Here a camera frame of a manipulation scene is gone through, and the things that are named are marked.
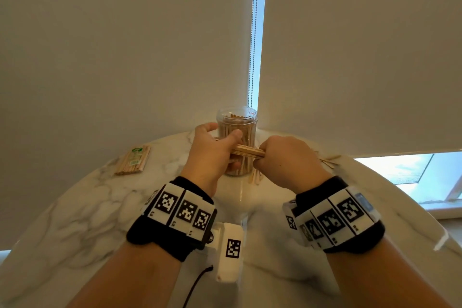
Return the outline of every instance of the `white tracking module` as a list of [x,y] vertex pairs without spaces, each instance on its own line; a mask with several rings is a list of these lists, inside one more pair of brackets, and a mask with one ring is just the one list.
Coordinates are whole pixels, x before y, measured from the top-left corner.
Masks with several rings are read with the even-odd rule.
[[205,245],[207,264],[213,265],[209,275],[218,282],[237,282],[242,266],[244,229],[237,224],[215,222],[212,237],[212,241]]

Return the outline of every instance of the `right hand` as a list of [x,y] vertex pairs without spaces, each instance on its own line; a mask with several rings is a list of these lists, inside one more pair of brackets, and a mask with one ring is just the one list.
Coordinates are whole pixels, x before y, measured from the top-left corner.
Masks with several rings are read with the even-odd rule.
[[293,136],[270,136],[260,149],[265,151],[265,158],[255,160],[254,167],[274,184],[296,194],[333,177],[322,168],[316,153]]

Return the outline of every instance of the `round table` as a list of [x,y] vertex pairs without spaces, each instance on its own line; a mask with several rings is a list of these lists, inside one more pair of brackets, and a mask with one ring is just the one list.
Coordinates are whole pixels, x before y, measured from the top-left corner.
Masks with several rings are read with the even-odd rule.
[[[273,134],[288,135],[257,130],[257,144]],[[122,244],[150,194],[179,175],[192,140],[193,132],[155,140],[141,174],[114,176],[117,158],[59,197],[0,267],[1,304],[64,307]],[[321,156],[334,154],[304,140]],[[462,302],[462,249],[446,230],[374,171],[347,156],[336,162],[334,173],[361,189],[401,251],[450,302]],[[220,178],[216,220],[244,224],[246,231],[241,279],[222,284],[203,277],[188,307],[343,307],[324,253],[299,246],[290,235],[281,205],[292,198],[266,178],[258,186],[246,176]],[[169,307],[182,306],[205,257],[195,251],[184,262]]]

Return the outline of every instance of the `jar of skewers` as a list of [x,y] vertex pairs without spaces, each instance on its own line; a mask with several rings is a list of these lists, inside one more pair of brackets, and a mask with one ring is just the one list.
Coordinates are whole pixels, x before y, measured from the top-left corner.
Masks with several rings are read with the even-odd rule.
[[[253,108],[240,106],[229,107],[218,111],[218,137],[223,139],[235,129],[242,131],[242,145],[255,147],[255,133],[257,131],[257,111]],[[245,175],[253,169],[253,158],[240,156],[241,167],[228,175]]]

